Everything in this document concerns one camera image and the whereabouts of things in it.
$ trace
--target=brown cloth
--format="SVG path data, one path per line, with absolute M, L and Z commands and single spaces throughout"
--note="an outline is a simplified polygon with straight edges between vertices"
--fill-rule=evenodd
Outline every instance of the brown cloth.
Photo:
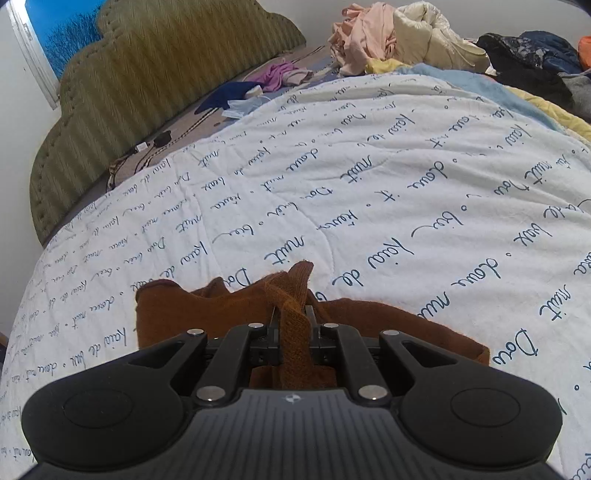
M 382 330 L 400 330 L 469 359 L 488 365 L 484 345 L 449 328 L 389 305 L 340 299 L 319 302 L 307 289 L 313 264 L 302 261 L 289 272 L 269 275 L 234 293 L 218 277 L 192 293 L 171 280 L 155 280 L 136 293 L 137 335 L 140 348 L 154 345 L 191 328 L 201 328 L 210 338 L 221 337 L 236 326 L 269 324 L 279 308 L 283 364 L 253 370 L 251 386 L 303 390 L 335 387 L 333 369 L 316 366 L 309 353 L 310 322 L 304 313 L 312 305 L 318 323 L 351 325 L 361 336 L 376 338 Z

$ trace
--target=tufted headboard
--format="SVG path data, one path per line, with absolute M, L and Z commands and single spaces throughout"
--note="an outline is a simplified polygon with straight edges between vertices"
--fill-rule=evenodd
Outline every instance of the tufted headboard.
M 109 163 L 221 83 L 305 42 L 254 0 L 108 0 L 61 79 L 31 172 L 41 243 Z

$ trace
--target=window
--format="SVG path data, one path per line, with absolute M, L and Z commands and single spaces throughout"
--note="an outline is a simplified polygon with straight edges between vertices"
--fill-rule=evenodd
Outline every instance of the window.
M 53 108 L 72 56 L 100 40 L 96 15 L 104 0 L 10 0 L 12 26 L 39 87 Z

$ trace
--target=wall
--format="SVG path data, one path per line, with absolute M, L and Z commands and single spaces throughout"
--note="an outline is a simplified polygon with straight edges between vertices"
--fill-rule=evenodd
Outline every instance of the wall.
M 9 335 L 22 294 L 43 249 L 29 204 L 35 155 L 60 116 L 41 93 L 0 9 L 0 332 Z
M 340 21 L 341 10 L 352 0 L 258 0 L 267 11 L 292 20 L 308 41 L 323 44 L 332 23 Z M 372 1 L 357 2 L 369 6 Z M 399 7 L 411 3 L 390 1 Z M 483 33 L 519 35 L 526 30 L 546 30 L 566 38 L 575 48 L 579 39 L 591 35 L 591 17 L 560 0 L 431 0 L 450 21 L 452 29 L 467 38 Z

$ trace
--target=blue sky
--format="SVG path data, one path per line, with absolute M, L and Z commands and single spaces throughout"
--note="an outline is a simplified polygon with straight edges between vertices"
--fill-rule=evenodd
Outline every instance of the blue sky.
M 25 6 L 33 29 L 43 43 L 55 25 L 103 3 L 104 0 L 27 0 Z

